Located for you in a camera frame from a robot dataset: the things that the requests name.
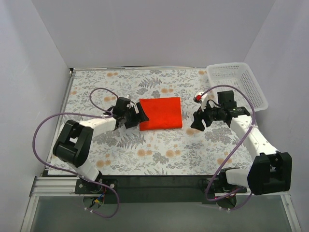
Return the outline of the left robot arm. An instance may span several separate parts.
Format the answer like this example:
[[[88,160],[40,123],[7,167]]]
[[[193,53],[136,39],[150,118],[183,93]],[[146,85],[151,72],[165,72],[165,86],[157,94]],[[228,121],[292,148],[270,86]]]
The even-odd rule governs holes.
[[[92,139],[109,131],[125,126],[127,129],[149,121],[141,103],[119,97],[115,106],[103,115],[87,121],[68,120],[53,147],[53,155],[67,163],[80,176],[98,182],[101,172],[94,167],[89,158]]]

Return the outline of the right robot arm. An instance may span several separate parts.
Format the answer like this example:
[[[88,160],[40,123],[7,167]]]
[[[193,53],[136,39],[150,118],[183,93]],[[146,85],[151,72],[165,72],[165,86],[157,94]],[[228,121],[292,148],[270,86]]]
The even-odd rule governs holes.
[[[207,94],[198,92],[194,102],[199,109],[194,112],[191,128],[204,131],[214,121],[222,121],[237,135],[252,157],[250,169],[224,168],[209,181],[209,189],[233,192],[233,187],[249,188],[254,195],[288,191],[291,186],[292,157],[280,152],[254,125],[253,113],[238,107],[234,92],[218,92],[218,102],[210,105]]]

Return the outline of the orange t shirt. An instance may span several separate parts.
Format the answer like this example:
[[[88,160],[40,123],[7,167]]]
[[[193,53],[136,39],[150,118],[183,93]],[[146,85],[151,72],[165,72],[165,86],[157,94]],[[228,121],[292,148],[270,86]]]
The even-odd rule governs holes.
[[[183,127],[180,97],[140,99],[140,103],[149,118],[148,121],[140,123],[140,131]]]

